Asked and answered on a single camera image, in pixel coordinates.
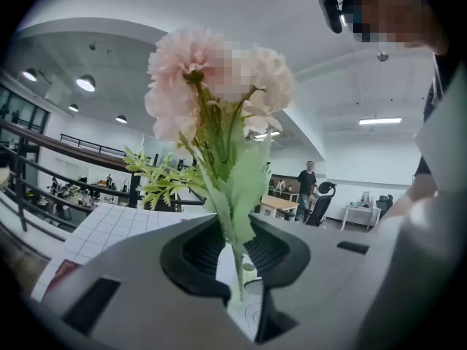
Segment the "red object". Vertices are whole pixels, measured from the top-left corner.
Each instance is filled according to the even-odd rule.
[[[71,260],[64,260],[60,267],[58,267],[57,272],[55,272],[55,276],[53,277],[52,281],[49,283],[45,294],[47,294],[55,285],[57,285],[65,276],[69,273],[74,271],[76,268],[80,267],[81,265],[76,262],[72,262]]]

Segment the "white ceiling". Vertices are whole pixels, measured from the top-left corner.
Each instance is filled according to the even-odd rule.
[[[146,74],[147,57],[153,46],[122,36],[62,33],[44,34],[21,39],[12,44],[3,67],[23,85],[44,97],[49,89],[42,77],[31,82],[20,75],[28,67],[35,67],[51,80],[57,76],[71,94],[63,94],[60,108],[67,110],[77,104],[80,114],[115,122],[124,114],[127,126],[152,133],[154,123],[145,111],[144,94],[150,76]],[[87,92],[75,80],[83,74],[92,74],[96,91]]]
[[[433,77],[428,51],[358,43],[350,32],[331,32],[318,0],[42,0],[39,8],[26,26],[43,22],[44,16],[118,18],[163,31],[198,23],[278,50],[309,91],[309,102],[326,133],[414,133],[422,122],[422,98]],[[88,48],[91,42],[96,43],[95,52]],[[380,48],[390,54],[384,63],[376,58]],[[69,100],[77,102],[83,114],[113,120],[123,113],[130,127],[147,131],[152,120],[145,114],[142,96],[152,50],[121,36],[46,34],[14,43],[5,66],[13,74],[27,66],[56,74],[70,87]],[[94,94],[74,85],[74,79],[85,73],[96,78]],[[46,86],[39,94],[45,94]],[[404,120],[373,130],[358,126],[358,119],[375,115]]]

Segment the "black railing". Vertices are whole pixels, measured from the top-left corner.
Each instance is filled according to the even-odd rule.
[[[77,139],[73,136],[70,135],[65,135],[64,133],[60,134],[60,141],[63,141],[67,144],[73,145],[74,147],[84,147],[87,149],[93,149],[97,151],[97,153],[104,153],[104,154],[110,154],[110,155],[116,155],[118,157],[126,157],[126,153],[123,150],[119,149],[114,149],[111,147],[106,147],[104,145],[99,145],[96,143],[93,143],[91,141],[86,141],[82,139]]]
[[[44,168],[40,166],[38,163],[32,162],[30,160],[27,160],[25,157],[21,156],[20,153],[22,151],[22,148],[24,147],[24,139],[20,138],[20,141],[18,143],[16,151],[10,150],[7,147],[5,147],[3,144],[0,144],[0,150],[7,153],[12,159],[10,161],[10,169],[12,170],[10,175],[12,177],[12,180],[14,181],[14,185],[12,188],[5,187],[4,192],[10,197],[12,200],[16,202],[18,205],[18,210],[15,210],[12,208],[7,202],[3,201],[0,198],[0,202],[2,202],[10,211],[12,211],[15,215],[17,215],[20,218],[21,221],[21,226],[24,231],[27,231],[27,224],[31,225],[32,227],[41,230],[42,232],[48,234],[49,236],[52,236],[53,238],[57,238],[58,240],[64,241],[63,238],[60,236],[57,236],[47,230],[45,230],[43,227],[40,225],[32,222],[28,218],[25,217],[24,210],[28,209],[30,210],[31,213],[36,213],[40,214],[45,218],[51,219],[54,222],[57,222],[59,224],[59,227],[68,230],[68,231],[73,231],[77,227],[77,225],[74,225],[70,222],[68,222],[66,219],[62,219],[60,217],[57,217],[54,214],[51,214],[48,211],[45,211],[38,206],[34,205],[32,202],[27,200],[26,197],[26,188],[29,188],[33,193],[39,193],[40,195],[43,195],[44,197],[49,198],[53,203],[59,203],[61,205],[68,206],[69,208],[76,209],[78,211],[83,211],[86,214],[89,214],[92,212],[92,209],[88,207],[84,207],[75,203],[72,203],[64,198],[59,198],[56,195],[53,195],[52,193],[46,192],[30,183],[28,183],[24,178],[23,178],[23,169],[25,165],[29,165],[31,167],[34,167],[38,171],[44,172],[48,175],[51,175],[57,179],[63,180],[65,182],[68,182],[70,184],[75,184],[77,186],[80,186],[81,189],[87,189],[90,190],[90,192],[99,192],[99,193],[105,193],[108,195],[112,196],[117,196],[119,198],[127,198],[130,200],[131,197],[134,197],[136,195],[136,199],[140,200],[142,199],[142,196],[136,192],[136,188],[134,190],[135,193],[130,192],[121,192],[117,190],[111,190],[105,187],[99,187],[98,185],[94,184],[88,184],[84,182],[80,182],[78,180],[70,179],[64,175],[61,175],[59,173],[56,173],[54,171],[49,170],[48,168]],[[204,205],[204,201],[185,201],[185,200],[171,200],[171,204],[174,207],[181,206],[181,205],[199,205],[202,206]]]
[[[66,144],[58,143],[56,140],[53,140],[43,135],[38,135],[38,134],[30,133],[27,131],[25,132],[23,129],[16,128],[11,123],[3,122],[2,126],[6,128],[8,131],[11,131],[14,134],[19,136],[18,143],[15,145],[14,150],[9,149],[7,147],[7,144],[0,144],[0,155],[2,155],[3,158],[7,159],[7,162],[10,168],[10,176],[11,176],[11,183],[9,187],[5,187],[3,191],[11,200],[16,202],[16,204],[18,205],[18,209],[11,207],[10,204],[4,201],[2,198],[0,198],[0,202],[3,203],[3,205],[6,206],[11,212],[13,212],[13,214],[15,214],[16,216],[20,218],[21,227],[25,232],[28,230],[27,225],[30,225],[36,228],[37,230],[40,230],[43,233],[48,234],[49,236],[53,238],[56,238],[60,241],[64,241],[62,237],[54,233],[51,233],[49,230],[44,229],[43,227],[36,224],[29,218],[25,217],[25,213],[24,213],[25,209],[29,210],[29,212],[32,214],[35,213],[35,214],[43,216],[44,218],[51,219],[52,221],[58,224],[59,228],[68,230],[69,232],[72,232],[73,229],[77,227],[77,225],[72,224],[67,219],[63,219],[62,217],[58,217],[54,214],[51,214],[51,212],[53,211],[46,211],[44,210],[44,208],[42,209],[39,208],[33,200],[29,201],[28,196],[27,196],[28,190],[35,199],[37,198],[40,199],[41,196],[46,197],[47,199],[50,200],[50,203],[52,205],[61,204],[62,206],[68,206],[71,209],[84,212],[86,216],[92,212],[92,209],[89,207],[81,206],[79,204],[70,202],[65,198],[60,198],[50,192],[47,192],[41,188],[36,187],[35,185],[31,183],[28,183],[24,179],[27,166],[35,168],[37,171],[41,171],[45,174],[51,175],[52,177],[60,179],[69,184],[77,185],[80,187],[81,190],[89,190],[92,193],[104,193],[104,194],[116,196],[119,198],[128,199],[128,207],[135,208],[138,200],[142,199],[142,196],[138,192],[139,176],[129,173],[125,169],[125,165],[123,161],[117,160],[116,158],[112,158],[112,157],[107,158],[102,155],[97,155],[96,153],[90,154],[90,153],[87,153],[81,150],[76,150],[76,149],[75,151],[74,148],[71,148],[71,147],[68,148]],[[119,171],[126,171],[129,174],[131,174],[129,192],[111,190],[106,187],[100,187],[98,185],[88,184],[88,183],[84,183],[78,180],[70,179],[62,174],[56,173],[48,168],[45,168],[39,165],[38,163],[27,160],[26,157],[24,157],[24,155],[26,155],[26,153],[29,152],[30,150],[29,148],[32,147],[30,144],[27,144],[27,141],[31,141],[34,144],[37,144],[34,146],[35,148],[39,148],[38,146],[43,146],[48,149],[52,149],[56,152],[59,152],[61,154],[64,154],[64,155],[67,155],[73,158],[81,159],[85,162],[97,164],[103,167],[117,169]],[[179,208],[181,205],[201,206],[203,204],[204,204],[204,201],[185,201],[185,200],[171,199],[171,210],[169,211],[176,211],[177,208]],[[162,205],[164,209],[167,207],[165,206],[165,204],[159,203],[158,206],[156,206],[156,210],[159,210],[159,208],[160,210],[163,210],[159,205]]]

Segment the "white wall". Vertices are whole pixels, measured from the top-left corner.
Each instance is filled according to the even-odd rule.
[[[277,175],[298,176],[306,168],[306,162],[309,160],[314,161],[314,171],[317,175],[325,173],[324,161],[317,161],[316,154],[297,142],[271,153],[271,172]]]
[[[122,124],[79,115],[67,121],[66,132],[61,133],[119,150],[123,150],[126,145],[137,152],[141,149],[144,137],[141,131],[132,130]]]
[[[414,139],[408,135],[328,138],[326,153],[326,176],[337,183],[326,216],[336,219],[343,219],[345,205],[358,201],[365,191],[374,201],[381,195],[392,195],[397,200],[412,183],[420,160]],[[353,212],[348,220],[366,224],[368,215]]]
[[[64,117],[59,113],[52,112],[45,127],[44,135],[60,140],[61,133],[120,150],[126,145],[136,152],[142,148],[144,138],[142,132],[132,130],[124,125],[81,116]],[[39,154],[39,164],[41,166],[49,168],[58,174],[68,176],[69,170],[67,167],[69,165],[67,163],[78,166],[77,172],[87,171],[88,183],[105,180],[107,175],[111,174],[118,190],[122,190],[125,184],[129,186],[131,175],[128,173],[91,165],[52,150],[41,148]],[[40,172],[38,175],[39,188],[45,190],[47,186],[51,185],[51,180],[50,175]]]

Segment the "black office chair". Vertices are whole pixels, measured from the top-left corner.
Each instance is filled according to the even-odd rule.
[[[328,210],[329,204],[336,194],[336,184],[331,182],[323,182],[318,187],[318,192],[322,193],[323,195],[318,197],[312,211],[301,207],[301,209],[305,211],[305,224],[313,225],[315,227],[318,227],[323,222],[324,214]]]
[[[383,216],[387,213],[387,211],[393,205],[393,197],[392,195],[381,195],[379,200],[377,201],[377,208],[381,209],[381,214],[379,218],[383,218]]]

